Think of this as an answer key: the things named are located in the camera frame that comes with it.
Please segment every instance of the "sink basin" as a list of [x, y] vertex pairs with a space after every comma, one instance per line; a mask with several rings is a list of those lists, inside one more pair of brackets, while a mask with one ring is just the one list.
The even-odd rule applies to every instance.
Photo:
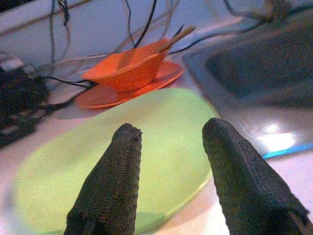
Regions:
[[266, 156], [313, 146], [313, 11], [183, 57], [221, 117]]

